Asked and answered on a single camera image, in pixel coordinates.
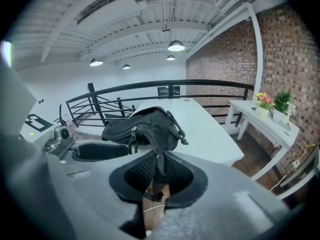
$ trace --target white wall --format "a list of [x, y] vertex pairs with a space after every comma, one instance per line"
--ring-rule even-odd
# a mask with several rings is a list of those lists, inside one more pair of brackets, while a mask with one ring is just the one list
[[[93, 83], [95, 90], [110, 87], [157, 80], [186, 79], [185, 53], [175, 54], [176, 60], [167, 61], [165, 53], [155, 53], [119, 61], [118, 66], [102, 64], [91, 67], [83, 62], [47, 64], [18, 72], [22, 81], [37, 99], [32, 113], [48, 121], [59, 116], [59, 104], [62, 104], [62, 115], [68, 114], [65, 101], [87, 93], [87, 83]], [[129, 63], [131, 69], [123, 70], [123, 64]], [[157, 96], [156, 87], [121, 91], [105, 94], [107, 99], [122, 99]], [[141, 101], [125, 103], [136, 107]]]

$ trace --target staircase railing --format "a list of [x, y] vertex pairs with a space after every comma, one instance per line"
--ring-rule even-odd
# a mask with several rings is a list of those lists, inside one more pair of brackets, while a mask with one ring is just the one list
[[[234, 87], [243, 89], [243, 94], [191, 94], [191, 95], [174, 95], [174, 86], [219, 86], [219, 87]], [[150, 88], [150, 87], [168, 87], [168, 95], [167, 96], [144, 96], [144, 97], [135, 97], [135, 98], [117, 98], [114, 100], [109, 100], [107, 98], [102, 97], [104, 94], [111, 94], [115, 92], [125, 91], [125, 90], [133, 90], [133, 89], [141, 89], [141, 88]], [[186, 80], [161, 80], [161, 81], [148, 81], [148, 82], [138, 82], [120, 85], [116, 87], [111, 87], [102, 90], [95, 90], [92, 83], [88, 84], [89, 93], [80, 95], [78, 97], [74, 97], [72, 99], [67, 100], [65, 103], [69, 109], [70, 115], [72, 117], [73, 123], [76, 127], [79, 126], [92, 126], [92, 127], [105, 127], [107, 125], [107, 121], [111, 119], [126, 119], [131, 113], [133, 113], [136, 108], [132, 106], [132, 108], [128, 106], [124, 106], [124, 102], [132, 102], [132, 101], [142, 101], [142, 100], [153, 100], [153, 99], [178, 99], [178, 98], [234, 98], [234, 99], [242, 99], [246, 100], [248, 97], [248, 91], [254, 90], [254, 86], [245, 83], [239, 82], [230, 82], [230, 81], [221, 81], [221, 80], [206, 80], [206, 79], [186, 79]], [[77, 101], [89, 101], [89, 104], [82, 104], [85, 101], [82, 101], [76, 105], [70, 106], [71, 103]], [[81, 109], [90, 107], [89, 111], [80, 112]], [[210, 104], [203, 105], [203, 108], [229, 108], [229, 104]], [[83, 115], [92, 115], [94, 113], [99, 114], [100, 118], [88, 118], [86, 117], [86, 121], [102, 121], [103, 125], [95, 125], [95, 124], [81, 124], [83, 121]], [[114, 118], [106, 118], [103, 113], [115, 113], [120, 112], [121, 117], [114, 116]], [[214, 118], [217, 117], [226, 117], [228, 114], [212, 114], [211, 116]], [[241, 113], [234, 114], [237, 116], [237, 120], [231, 122], [232, 124], [238, 124], [241, 120]]]

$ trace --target brick wall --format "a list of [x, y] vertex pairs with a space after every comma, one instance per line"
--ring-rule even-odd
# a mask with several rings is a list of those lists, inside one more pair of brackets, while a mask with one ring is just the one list
[[[291, 90], [296, 114], [291, 121], [300, 133], [294, 146], [278, 162], [282, 173], [305, 146], [320, 141], [320, 54], [308, 28], [288, 4], [282, 4], [257, 14], [263, 43], [263, 78], [261, 91], [274, 97], [282, 88]], [[257, 50], [254, 29], [244, 20], [206, 44], [186, 63], [187, 79], [216, 79], [255, 84]], [[188, 86], [187, 94], [238, 94], [240, 90], [226, 87]], [[198, 99], [202, 105], [227, 104], [227, 99]], [[211, 108], [212, 114], [226, 114], [228, 108]], [[251, 135], [272, 157], [273, 145], [252, 127]]]

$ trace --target power outlet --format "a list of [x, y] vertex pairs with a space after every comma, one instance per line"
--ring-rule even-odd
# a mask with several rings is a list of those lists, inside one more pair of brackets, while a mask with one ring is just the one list
[[300, 161], [299, 161], [299, 160], [294, 161], [294, 162], [292, 163], [292, 165], [293, 165], [293, 167], [294, 167], [295, 169], [297, 169], [297, 168], [299, 167], [299, 165], [300, 165]]

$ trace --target electrical cord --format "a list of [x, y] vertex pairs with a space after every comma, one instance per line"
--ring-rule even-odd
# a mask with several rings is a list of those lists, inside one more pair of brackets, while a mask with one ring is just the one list
[[294, 169], [294, 167], [292, 167], [292, 168], [287, 172], [287, 174], [284, 175], [284, 176], [282, 177], [282, 179], [280, 179], [280, 181], [278, 182], [278, 184], [274, 185], [274, 186], [269, 190], [269, 192], [271, 192], [276, 186], [278, 186], [278, 185], [285, 179], [285, 177], [287, 177], [287, 175], [288, 175], [289, 173], [291, 173], [291, 171], [292, 171], [293, 169]]
[[155, 206], [155, 207], [152, 207], [152, 208], [150, 208], [150, 209], [148, 209], [148, 210], [144, 210], [144, 211], [143, 211], [143, 213], [145, 213], [145, 212], [147, 212], [147, 211], [150, 211], [150, 210], [152, 210], [152, 209], [154, 209], [154, 208], [158, 208], [158, 207], [161, 207], [161, 206], [164, 206], [164, 207], [165, 207], [165, 205], [163, 205], [163, 204], [160, 204], [160, 205], [158, 205], [158, 206]]
[[[294, 161], [292, 162], [292, 164], [293, 164], [294, 162], [300, 162], [300, 160], [305, 156], [305, 154], [306, 154], [306, 152], [307, 152], [307, 148], [314, 147], [314, 146], [316, 146], [316, 145], [319, 145], [319, 142], [317, 142], [317, 143], [315, 143], [315, 144], [311, 144], [311, 145], [305, 146], [305, 147], [304, 147], [303, 154], [302, 154], [301, 156], [299, 156], [296, 160], [294, 160]], [[274, 186], [269, 190], [269, 192], [271, 192], [276, 186], [278, 186], [278, 185], [285, 179], [285, 177], [287, 177], [288, 174], [291, 173], [292, 170], [297, 170], [298, 167], [295, 168], [295, 167], [293, 166], [293, 167], [282, 177], [282, 179], [280, 179], [280, 181], [279, 181], [276, 185], [274, 185]]]

